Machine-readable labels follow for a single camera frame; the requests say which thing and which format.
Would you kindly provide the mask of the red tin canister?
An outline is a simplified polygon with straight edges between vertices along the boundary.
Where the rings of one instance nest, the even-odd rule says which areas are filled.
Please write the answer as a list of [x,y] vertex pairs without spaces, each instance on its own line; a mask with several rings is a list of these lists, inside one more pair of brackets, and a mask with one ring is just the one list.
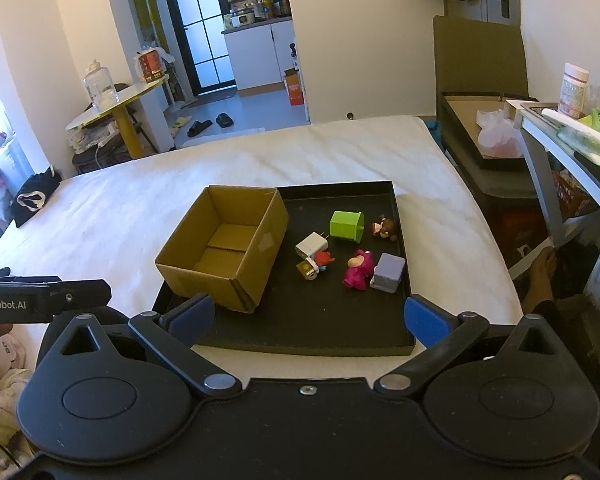
[[160,53],[156,48],[149,48],[137,53],[137,65],[143,80],[153,82],[163,76]]

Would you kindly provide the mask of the left black slipper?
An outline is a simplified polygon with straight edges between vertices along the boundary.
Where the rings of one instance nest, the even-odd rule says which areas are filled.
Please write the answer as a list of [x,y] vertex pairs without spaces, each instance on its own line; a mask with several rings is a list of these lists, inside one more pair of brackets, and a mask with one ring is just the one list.
[[187,131],[187,136],[189,138],[199,136],[201,133],[209,129],[212,125],[213,122],[211,120],[205,120],[204,122],[194,122],[194,124]]

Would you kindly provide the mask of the round yellow side table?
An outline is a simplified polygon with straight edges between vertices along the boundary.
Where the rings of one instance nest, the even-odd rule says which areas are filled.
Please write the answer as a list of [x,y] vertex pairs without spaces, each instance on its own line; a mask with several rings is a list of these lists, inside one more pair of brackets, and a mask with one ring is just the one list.
[[91,125],[93,122],[97,122],[99,119],[111,116],[118,126],[122,140],[132,159],[143,158],[145,157],[144,148],[140,144],[140,140],[138,140],[131,116],[126,108],[145,94],[158,89],[168,80],[169,76],[164,75],[155,81],[132,84],[132,86],[126,87],[118,93],[117,102],[106,106],[103,110],[99,110],[95,105],[91,105],[82,114],[79,114],[78,117],[69,122],[66,125],[66,130],[81,129]]

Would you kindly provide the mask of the large open dark box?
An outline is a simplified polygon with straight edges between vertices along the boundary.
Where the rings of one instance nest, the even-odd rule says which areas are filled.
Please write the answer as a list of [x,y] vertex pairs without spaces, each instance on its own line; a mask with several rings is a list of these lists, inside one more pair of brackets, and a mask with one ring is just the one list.
[[538,198],[522,156],[490,155],[479,143],[480,114],[505,126],[509,99],[528,99],[527,64],[515,26],[466,18],[434,18],[434,72],[441,142],[504,257],[517,263],[547,237]]

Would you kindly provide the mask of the white wall charger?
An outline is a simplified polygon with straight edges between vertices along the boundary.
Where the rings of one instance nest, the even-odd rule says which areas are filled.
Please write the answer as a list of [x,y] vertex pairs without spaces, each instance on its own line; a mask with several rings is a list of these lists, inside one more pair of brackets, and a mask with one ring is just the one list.
[[294,246],[296,253],[302,259],[312,258],[317,252],[328,248],[328,240],[324,235],[312,232]]

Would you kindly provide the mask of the green cube toy bin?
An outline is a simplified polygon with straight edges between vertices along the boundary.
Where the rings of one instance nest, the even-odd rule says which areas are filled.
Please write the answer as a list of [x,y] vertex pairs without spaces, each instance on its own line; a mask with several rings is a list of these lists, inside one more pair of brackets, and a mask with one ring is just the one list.
[[364,234],[364,214],[361,211],[335,210],[329,221],[329,236],[360,244]]

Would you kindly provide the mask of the red haired small figurine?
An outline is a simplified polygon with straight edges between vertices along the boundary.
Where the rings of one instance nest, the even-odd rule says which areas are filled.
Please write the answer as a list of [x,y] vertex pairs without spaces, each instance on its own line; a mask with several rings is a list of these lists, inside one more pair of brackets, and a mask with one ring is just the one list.
[[296,265],[297,270],[307,281],[313,281],[318,274],[324,272],[335,258],[328,250],[320,250],[314,255],[304,258]]

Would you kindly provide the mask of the grey purple square box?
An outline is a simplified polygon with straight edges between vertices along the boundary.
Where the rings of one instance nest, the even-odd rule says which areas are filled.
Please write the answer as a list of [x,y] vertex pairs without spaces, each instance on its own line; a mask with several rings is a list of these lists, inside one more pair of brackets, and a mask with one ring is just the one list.
[[403,257],[383,252],[374,267],[370,287],[394,294],[398,290],[406,260]]

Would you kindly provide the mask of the white kitchen cabinet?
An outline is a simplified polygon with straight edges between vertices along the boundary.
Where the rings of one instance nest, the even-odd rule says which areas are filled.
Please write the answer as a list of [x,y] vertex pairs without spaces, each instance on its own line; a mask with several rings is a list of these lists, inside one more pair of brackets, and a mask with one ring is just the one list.
[[285,70],[294,67],[290,50],[296,36],[292,18],[227,29],[223,36],[240,94],[284,88]]

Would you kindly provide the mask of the magenta bear figurine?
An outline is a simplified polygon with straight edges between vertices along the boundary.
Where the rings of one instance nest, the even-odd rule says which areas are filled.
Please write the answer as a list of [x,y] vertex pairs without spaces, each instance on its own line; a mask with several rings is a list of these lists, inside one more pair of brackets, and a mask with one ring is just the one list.
[[347,289],[364,292],[367,288],[367,279],[373,274],[374,255],[368,250],[358,249],[354,256],[347,262],[347,270],[342,279],[342,284]]

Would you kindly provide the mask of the orange cardboard box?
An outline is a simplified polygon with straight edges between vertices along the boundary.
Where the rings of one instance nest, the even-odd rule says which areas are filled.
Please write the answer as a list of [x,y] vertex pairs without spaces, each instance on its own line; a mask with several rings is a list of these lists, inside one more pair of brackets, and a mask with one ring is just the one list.
[[298,70],[296,70],[295,68],[285,70],[284,83],[287,89],[290,105],[303,105],[304,97]]

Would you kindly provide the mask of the black framed glass door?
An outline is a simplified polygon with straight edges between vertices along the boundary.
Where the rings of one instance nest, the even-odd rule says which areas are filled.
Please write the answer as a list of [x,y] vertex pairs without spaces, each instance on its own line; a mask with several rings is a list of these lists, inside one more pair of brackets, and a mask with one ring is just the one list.
[[166,0],[194,96],[234,86],[220,0]]

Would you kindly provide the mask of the brown monkey figurine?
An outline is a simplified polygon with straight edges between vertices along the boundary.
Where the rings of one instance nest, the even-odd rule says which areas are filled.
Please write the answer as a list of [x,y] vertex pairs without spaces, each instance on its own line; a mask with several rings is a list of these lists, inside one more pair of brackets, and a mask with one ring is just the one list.
[[395,242],[398,239],[398,225],[394,220],[382,214],[377,222],[372,223],[372,235]]

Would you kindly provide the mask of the black white garment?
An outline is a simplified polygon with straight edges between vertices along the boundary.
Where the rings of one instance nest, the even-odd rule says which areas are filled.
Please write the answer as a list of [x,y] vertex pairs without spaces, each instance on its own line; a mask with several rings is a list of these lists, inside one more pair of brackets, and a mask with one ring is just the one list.
[[48,203],[61,181],[61,173],[53,166],[27,178],[12,201],[12,218],[17,228],[23,226]]

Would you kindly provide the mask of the white metal shelf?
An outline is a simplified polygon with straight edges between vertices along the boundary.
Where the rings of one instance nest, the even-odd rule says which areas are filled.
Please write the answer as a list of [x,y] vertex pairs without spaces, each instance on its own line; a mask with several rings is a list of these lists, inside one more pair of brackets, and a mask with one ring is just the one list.
[[514,122],[521,153],[524,155],[542,209],[548,237],[509,269],[513,280],[528,271],[532,260],[544,247],[565,245],[573,237],[600,223],[600,210],[578,218],[566,220],[562,218],[558,193],[552,168],[550,168],[551,157],[572,174],[599,207],[600,181],[580,160],[577,160],[574,151],[558,138],[558,129],[554,122],[549,122],[545,117],[536,114],[533,107],[545,108],[548,104],[508,99],[505,101],[504,110]]

